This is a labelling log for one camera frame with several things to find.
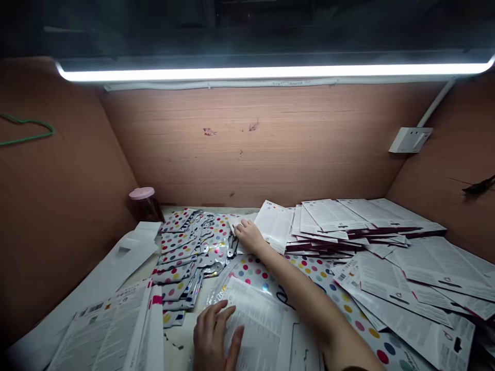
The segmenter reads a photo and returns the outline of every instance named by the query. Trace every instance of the white cable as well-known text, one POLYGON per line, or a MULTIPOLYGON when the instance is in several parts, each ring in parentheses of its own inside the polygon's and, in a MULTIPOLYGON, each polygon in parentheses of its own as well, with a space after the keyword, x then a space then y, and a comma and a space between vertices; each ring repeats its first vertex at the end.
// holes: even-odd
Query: white cable
POLYGON ((430 104, 426 112, 424 113, 423 117, 419 121, 419 123, 416 125, 416 127, 423 127, 424 124, 426 124, 426 121, 430 118, 432 113, 435 111, 435 109, 438 107, 440 102, 443 100, 443 98, 447 95, 447 93, 450 91, 450 89, 454 86, 455 84, 455 79, 452 79, 448 81, 445 86, 440 90, 440 93, 438 93, 437 97, 433 102, 430 104))

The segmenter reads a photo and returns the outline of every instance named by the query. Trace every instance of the power socket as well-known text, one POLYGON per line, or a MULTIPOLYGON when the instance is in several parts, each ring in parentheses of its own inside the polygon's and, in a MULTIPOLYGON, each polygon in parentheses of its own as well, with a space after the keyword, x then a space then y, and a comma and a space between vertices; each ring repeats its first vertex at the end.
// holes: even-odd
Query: power socket
POLYGON ((433 128, 424 127, 401 128, 388 151, 392 153, 418 153, 432 131, 433 128))

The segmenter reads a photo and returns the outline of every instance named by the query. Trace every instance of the fluorescent light tube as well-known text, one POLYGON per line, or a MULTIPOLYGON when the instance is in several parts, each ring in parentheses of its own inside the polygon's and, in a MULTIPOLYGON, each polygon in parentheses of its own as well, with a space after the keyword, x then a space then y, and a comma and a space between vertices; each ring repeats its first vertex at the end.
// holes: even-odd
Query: fluorescent light tube
POLYGON ((476 75, 488 70, 493 65, 494 60, 495 56, 487 63, 375 64, 73 72, 64 71, 60 64, 57 63, 57 69, 64 79, 77 82, 242 80, 344 76, 476 75))

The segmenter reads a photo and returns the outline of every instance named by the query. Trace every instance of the brown wall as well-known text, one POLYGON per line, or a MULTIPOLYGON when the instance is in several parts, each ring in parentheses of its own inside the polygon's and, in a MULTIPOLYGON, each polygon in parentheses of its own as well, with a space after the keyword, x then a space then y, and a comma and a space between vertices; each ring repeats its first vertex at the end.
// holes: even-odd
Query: brown wall
POLYGON ((409 158, 387 198, 449 229, 460 247, 495 263, 495 187, 462 188, 495 174, 495 75, 458 83, 432 115, 433 135, 409 158))
POLYGON ((293 206, 383 197, 405 159, 390 144, 441 86, 142 90, 102 102, 139 184, 160 202, 293 206))
MULTIPOLYGON (((134 228, 124 200, 136 181, 92 89, 5 64, 0 81, 1 112, 57 130, 0 147, 0 315, 11 343, 134 228)), ((43 132, 0 119, 0 141, 43 132)))

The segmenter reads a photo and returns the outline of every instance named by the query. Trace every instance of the pink lid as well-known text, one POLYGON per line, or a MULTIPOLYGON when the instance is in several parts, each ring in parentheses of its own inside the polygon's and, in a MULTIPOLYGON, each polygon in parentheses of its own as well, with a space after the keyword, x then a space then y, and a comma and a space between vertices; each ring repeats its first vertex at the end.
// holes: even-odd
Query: pink lid
POLYGON ((129 193, 129 197, 133 200, 144 199, 155 194, 155 189, 153 187, 143 187, 136 188, 131 193, 129 193))

